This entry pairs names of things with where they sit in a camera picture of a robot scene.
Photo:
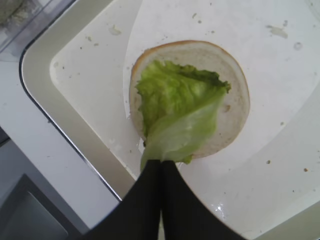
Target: white countertop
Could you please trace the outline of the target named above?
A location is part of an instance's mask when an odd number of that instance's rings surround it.
[[[0,126],[89,228],[117,205],[99,177],[29,99],[18,62],[0,61]]]

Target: food stain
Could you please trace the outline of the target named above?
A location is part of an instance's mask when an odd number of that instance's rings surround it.
[[[114,25],[113,24],[113,26],[112,27],[109,27],[109,32],[112,34],[112,35],[114,35],[114,36],[118,36],[118,35],[120,35],[122,32],[120,31],[120,29],[118,29],[117,27],[116,27],[116,25]]]
[[[265,26],[267,29],[270,29],[270,33],[273,35],[279,36],[281,38],[287,39],[288,34],[280,27],[267,25]]]

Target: white tray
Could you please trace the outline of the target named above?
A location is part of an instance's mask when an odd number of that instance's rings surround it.
[[[130,120],[131,67],[147,48],[192,39],[239,62],[251,110],[230,146],[179,167],[189,186],[249,239],[320,200],[320,24],[308,2],[109,3],[76,1],[27,50],[21,71],[30,95],[121,197],[143,151]]]

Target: hamburger bun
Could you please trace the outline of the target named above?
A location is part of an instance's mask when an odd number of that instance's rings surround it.
[[[132,68],[129,102],[130,114],[138,134],[145,140],[143,115],[139,111],[141,96],[136,89],[142,71],[154,60],[172,61],[178,65],[192,65],[198,70],[217,72],[222,82],[231,84],[217,113],[216,131],[192,158],[212,155],[231,144],[245,125],[250,110],[246,78],[237,61],[217,45],[206,41],[177,41],[146,50]]]

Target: lettuce leaf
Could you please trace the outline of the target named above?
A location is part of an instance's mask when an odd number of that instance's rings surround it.
[[[218,108],[231,86],[216,72],[155,60],[136,88],[146,137],[143,169],[149,159],[189,163],[214,134]]]

